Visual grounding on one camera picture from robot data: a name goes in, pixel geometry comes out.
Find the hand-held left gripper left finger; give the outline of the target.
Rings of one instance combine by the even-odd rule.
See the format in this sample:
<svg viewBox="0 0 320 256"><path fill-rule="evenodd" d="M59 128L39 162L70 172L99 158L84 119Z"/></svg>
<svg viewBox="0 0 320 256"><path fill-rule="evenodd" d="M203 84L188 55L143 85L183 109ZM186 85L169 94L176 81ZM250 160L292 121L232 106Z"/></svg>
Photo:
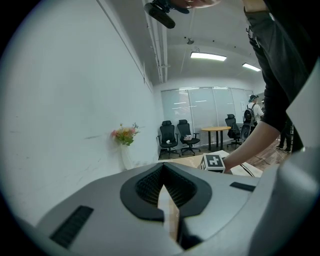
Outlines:
<svg viewBox="0 0 320 256"><path fill-rule="evenodd" d="M174 256L183 250L158 208L163 164L94 180L49 210L37 229L77 256Z"/></svg>

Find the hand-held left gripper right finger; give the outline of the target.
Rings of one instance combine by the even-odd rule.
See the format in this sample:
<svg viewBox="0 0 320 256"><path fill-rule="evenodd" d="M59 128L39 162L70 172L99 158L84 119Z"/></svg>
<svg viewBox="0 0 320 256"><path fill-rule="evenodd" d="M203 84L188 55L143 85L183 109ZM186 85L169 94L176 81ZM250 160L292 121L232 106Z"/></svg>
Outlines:
<svg viewBox="0 0 320 256"><path fill-rule="evenodd" d="M251 197L259 179L163 165L163 184L179 210L177 242L189 249L223 228Z"/></svg>

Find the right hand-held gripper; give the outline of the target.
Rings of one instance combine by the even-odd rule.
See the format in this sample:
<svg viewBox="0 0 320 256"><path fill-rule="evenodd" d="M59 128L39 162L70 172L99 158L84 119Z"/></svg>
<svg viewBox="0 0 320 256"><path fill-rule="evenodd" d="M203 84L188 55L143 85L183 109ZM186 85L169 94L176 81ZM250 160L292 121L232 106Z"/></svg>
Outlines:
<svg viewBox="0 0 320 256"><path fill-rule="evenodd" d="M215 173L225 172L225 164L219 154L204 153L202 155L198 168L200 170L210 171Z"/></svg>

